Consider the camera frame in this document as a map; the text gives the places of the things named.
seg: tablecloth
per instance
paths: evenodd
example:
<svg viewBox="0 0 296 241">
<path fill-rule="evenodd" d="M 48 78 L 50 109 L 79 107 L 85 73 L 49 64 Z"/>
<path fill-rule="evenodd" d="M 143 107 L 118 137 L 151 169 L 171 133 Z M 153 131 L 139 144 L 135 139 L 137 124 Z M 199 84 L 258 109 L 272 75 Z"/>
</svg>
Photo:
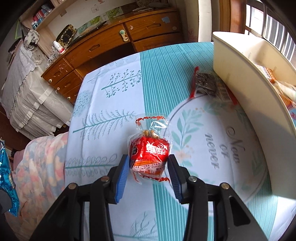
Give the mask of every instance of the tablecloth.
<svg viewBox="0 0 296 241">
<path fill-rule="evenodd" d="M 277 240 L 295 214 L 295 201 L 289 200 L 290 209 L 282 207 L 284 216 L 277 212 L 283 202 L 272 195 L 262 148 L 239 105 L 205 95 L 188 100 L 196 66 L 201 72 L 213 71 L 212 43 L 155 48 L 86 75 L 69 129 L 65 184 L 84 185 L 106 175 L 128 152 L 127 138 L 136 133 L 135 116 L 163 113 L 170 121 L 172 153 L 179 164 L 206 183 L 228 182 L 265 235 Z M 183 239 L 188 205 L 178 203 L 168 182 L 142 180 L 140 185 L 130 174 L 123 198 L 109 206 L 115 240 Z M 88 240 L 87 205 L 85 220 Z M 208 234 L 213 240 L 211 203 Z"/>
<path fill-rule="evenodd" d="M 4 85 L 1 104 L 10 124 L 29 139 L 53 135 L 70 125 L 73 105 L 42 77 L 47 59 L 39 48 L 17 51 Z"/>
</svg>

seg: sticker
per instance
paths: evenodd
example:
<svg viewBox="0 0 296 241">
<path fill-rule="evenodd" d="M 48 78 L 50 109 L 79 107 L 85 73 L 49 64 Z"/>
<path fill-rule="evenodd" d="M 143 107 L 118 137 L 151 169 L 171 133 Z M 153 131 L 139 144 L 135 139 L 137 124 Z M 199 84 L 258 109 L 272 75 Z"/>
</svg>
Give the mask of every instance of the sticker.
<svg viewBox="0 0 296 241">
<path fill-rule="evenodd" d="M 164 21 L 165 23 L 170 23 L 170 18 L 168 16 L 162 18 L 161 20 Z"/>
<path fill-rule="evenodd" d="M 95 13 L 99 10 L 99 7 L 97 5 L 95 5 L 94 7 L 91 8 L 91 12 Z"/>
</svg>

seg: wooden shelf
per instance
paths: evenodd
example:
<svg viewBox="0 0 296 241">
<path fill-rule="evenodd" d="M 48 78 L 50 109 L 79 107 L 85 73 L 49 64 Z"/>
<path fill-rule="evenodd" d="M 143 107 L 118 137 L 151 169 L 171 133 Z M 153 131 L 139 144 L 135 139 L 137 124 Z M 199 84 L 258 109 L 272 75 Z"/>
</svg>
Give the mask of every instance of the wooden shelf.
<svg viewBox="0 0 296 241">
<path fill-rule="evenodd" d="M 20 21 L 23 22 L 27 18 L 30 18 L 30 24 L 33 22 L 33 16 L 37 13 L 37 11 L 41 8 L 43 4 L 46 3 L 46 0 L 37 0 L 29 7 L 21 16 Z"/>
<path fill-rule="evenodd" d="M 54 8 L 44 19 L 43 21 L 38 25 L 36 28 L 36 31 L 43 29 L 45 26 L 49 25 L 51 21 L 53 21 L 59 14 L 61 14 L 63 11 L 66 10 L 69 6 L 71 6 L 74 2 L 77 0 L 65 0 L 62 2 L 59 6 Z"/>
</svg>

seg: white storage box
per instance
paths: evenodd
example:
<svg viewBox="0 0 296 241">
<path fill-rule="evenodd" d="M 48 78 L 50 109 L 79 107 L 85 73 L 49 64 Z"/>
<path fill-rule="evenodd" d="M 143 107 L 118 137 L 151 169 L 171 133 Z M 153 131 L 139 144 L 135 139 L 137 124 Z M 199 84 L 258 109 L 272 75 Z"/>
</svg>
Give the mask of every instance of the white storage box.
<svg viewBox="0 0 296 241">
<path fill-rule="evenodd" d="M 214 32 L 214 71 L 250 119 L 261 143 L 273 194 L 296 199 L 296 129 L 272 84 L 253 64 L 296 85 L 296 70 L 268 41 L 245 34 Z"/>
</svg>

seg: red candy package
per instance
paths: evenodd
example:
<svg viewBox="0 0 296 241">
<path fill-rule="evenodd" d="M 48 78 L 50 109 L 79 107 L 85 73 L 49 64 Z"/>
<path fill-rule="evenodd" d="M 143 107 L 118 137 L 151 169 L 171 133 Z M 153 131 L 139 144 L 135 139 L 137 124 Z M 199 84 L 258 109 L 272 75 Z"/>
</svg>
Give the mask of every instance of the red candy package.
<svg viewBox="0 0 296 241">
<path fill-rule="evenodd" d="M 170 154 L 171 144 L 168 136 L 169 122 L 162 115 L 150 115 L 136 119 L 138 134 L 128 142 L 130 169 L 134 179 L 138 177 L 169 181 L 163 177 L 165 164 Z"/>
</svg>

